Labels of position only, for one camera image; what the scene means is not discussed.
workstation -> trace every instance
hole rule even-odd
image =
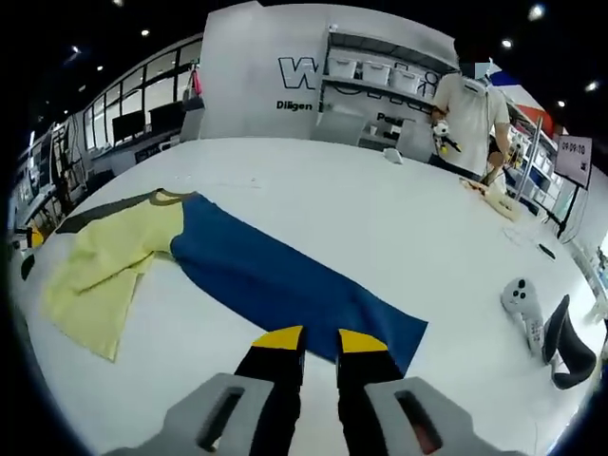
[[[70,116],[86,198],[28,251],[35,265],[14,289],[48,391],[88,450],[154,441],[169,411],[235,372],[253,341],[296,325],[309,327],[309,348],[289,454],[349,454],[324,335],[363,328],[386,343],[401,377],[470,418],[484,445],[556,449],[598,388],[608,316],[605,264],[563,241],[585,222],[584,242],[599,249],[608,223],[587,229],[574,184],[556,173],[559,143],[506,92],[522,163],[505,171],[504,198],[428,165],[441,153],[435,91],[459,70],[452,41],[377,11],[249,2],[210,13],[204,33],[139,63]],[[194,61],[204,107],[187,110]],[[92,190],[103,173],[111,179]],[[28,199],[52,193],[40,188]],[[608,178],[594,167],[580,192],[597,210]],[[117,278],[111,306],[87,307],[107,302],[96,287]],[[347,304],[318,292],[344,283],[354,287]],[[534,330],[504,298],[513,283],[536,297]],[[79,300],[90,289],[101,291]],[[301,299],[330,298],[326,320],[298,313]],[[411,326],[387,323],[384,306]],[[363,328],[352,323],[360,318]],[[552,339],[557,320],[567,340]],[[535,339],[539,326],[555,357]]]

computer monitor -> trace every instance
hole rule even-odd
[[[145,115],[143,114],[143,111],[130,112],[121,117],[115,117],[112,119],[114,143],[143,132],[144,127]]]
[[[150,109],[152,133],[176,130],[181,128],[186,113],[182,102],[174,102]]]

white controller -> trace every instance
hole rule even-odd
[[[542,311],[532,282],[523,277],[509,282],[501,294],[501,302],[510,314],[522,315],[530,351],[535,357],[542,359],[544,342]]]

white wall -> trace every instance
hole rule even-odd
[[[202,40],[200,67],[207,107],[203,137],[310,138],[329,25],[456,62],[452,38],[370,9],[337,5],[264,8],[257,2],[221,9],[209,14]],[[281,58],[293,58],[295,63],[307,59],[305,64],[314,59],[317,71],[308,72],[300,87],[288,88],[281,73]],[[311,104],[313,110],[277,109],[277,101]],[[394,104],[385,99],[385,108],[394,109]]]
[[[561,195],[569,194],[574,184],[564,181]],[[589,190],[579,190],[563,239],[576,234],[575,240],[593,253],[608,233],[608,176],[595,166],[591,169]]]

ceiling light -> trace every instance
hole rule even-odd
[[[528,12],[528,19],[530,21],[536,21],[544,16],[544,6],[541,4],[534,5],[530,12]]]
[[[596,90],[599,87],[599,82],[598,81],[592,81],[591,83],[589,83],[587,85],[587,87],[585,88],[585,92],[593,92],[594,90]]]

